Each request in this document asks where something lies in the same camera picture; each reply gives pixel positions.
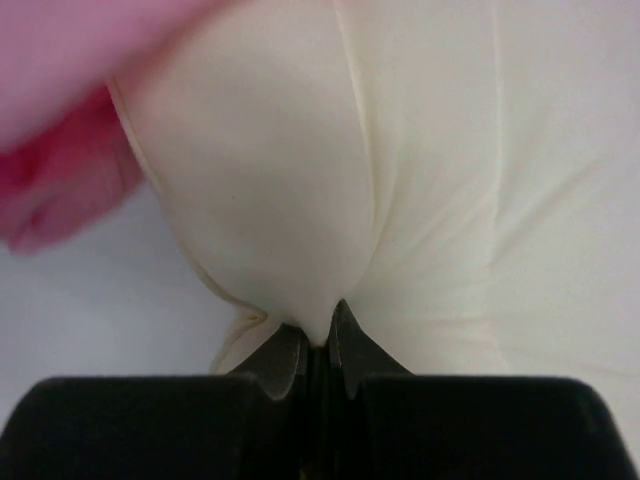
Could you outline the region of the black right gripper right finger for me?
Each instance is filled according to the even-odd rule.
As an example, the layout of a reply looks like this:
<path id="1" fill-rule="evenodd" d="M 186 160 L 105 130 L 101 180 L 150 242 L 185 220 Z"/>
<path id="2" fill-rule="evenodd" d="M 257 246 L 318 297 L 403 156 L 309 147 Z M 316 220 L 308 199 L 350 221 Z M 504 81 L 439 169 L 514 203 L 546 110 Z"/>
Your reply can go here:
<path id="1" fill-rule="evenodd" d="M 635 479 L 614 418 L 570 378 L 417 375 L 345 302 L 326 345 L 330 479 Z"/>

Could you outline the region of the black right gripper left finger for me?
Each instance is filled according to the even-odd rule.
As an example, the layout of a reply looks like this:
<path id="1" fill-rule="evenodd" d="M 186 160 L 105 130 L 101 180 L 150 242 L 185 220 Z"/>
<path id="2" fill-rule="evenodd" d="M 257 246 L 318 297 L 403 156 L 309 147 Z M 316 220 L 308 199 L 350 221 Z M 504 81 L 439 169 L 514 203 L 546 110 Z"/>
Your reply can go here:
<path id="1" fill-rule="evenodd" d="M 5 479 L 295 479 L 305 335 L 280 327 L 216 376 L 51 378 L 1 435 Z"/>

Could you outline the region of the cream pillow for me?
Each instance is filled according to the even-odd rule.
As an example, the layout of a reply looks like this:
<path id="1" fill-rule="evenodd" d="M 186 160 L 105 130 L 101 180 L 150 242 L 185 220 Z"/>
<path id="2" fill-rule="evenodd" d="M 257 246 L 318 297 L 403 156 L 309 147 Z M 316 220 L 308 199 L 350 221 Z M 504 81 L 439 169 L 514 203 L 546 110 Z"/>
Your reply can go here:
<path id="1" fill-rule="evenodd" d="M 241 1 L 118 74 L 206 285 L 407 367 L 639 377 L 635 1 Z"/>

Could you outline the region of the pink pillowcase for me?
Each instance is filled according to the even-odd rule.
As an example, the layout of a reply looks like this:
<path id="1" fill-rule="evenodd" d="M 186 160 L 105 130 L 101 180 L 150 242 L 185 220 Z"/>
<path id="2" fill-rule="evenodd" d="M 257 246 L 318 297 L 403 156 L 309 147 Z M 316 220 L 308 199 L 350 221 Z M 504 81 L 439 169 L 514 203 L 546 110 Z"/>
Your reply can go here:
<path id="1" fill-rule="evenodd" d="M 1 241 L 29 254 L 116 209 L 142 172 L 107 82 L 210 1 L 1 5 Z"/>

